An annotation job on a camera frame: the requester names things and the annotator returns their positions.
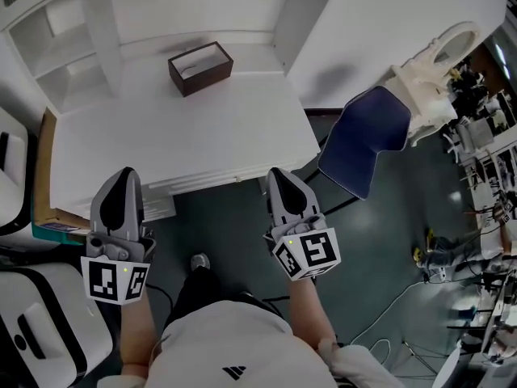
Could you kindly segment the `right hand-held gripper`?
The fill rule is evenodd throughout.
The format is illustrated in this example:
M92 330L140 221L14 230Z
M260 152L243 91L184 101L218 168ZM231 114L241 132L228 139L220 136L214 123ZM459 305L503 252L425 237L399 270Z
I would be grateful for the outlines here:
M263 237L289 280L314 278L341 263L335 229L327 226L316 194L302 179L272 167L267 202L275 227Z

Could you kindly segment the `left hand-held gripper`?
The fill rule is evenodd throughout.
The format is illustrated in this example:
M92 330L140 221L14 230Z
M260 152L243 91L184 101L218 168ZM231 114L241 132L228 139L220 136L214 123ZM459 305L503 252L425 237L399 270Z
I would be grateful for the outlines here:
M102 185L91 202L92 231L81 258L89 298L119 306L141 299L156 247L153 231L141 227L143 217L140 178L125 167Z

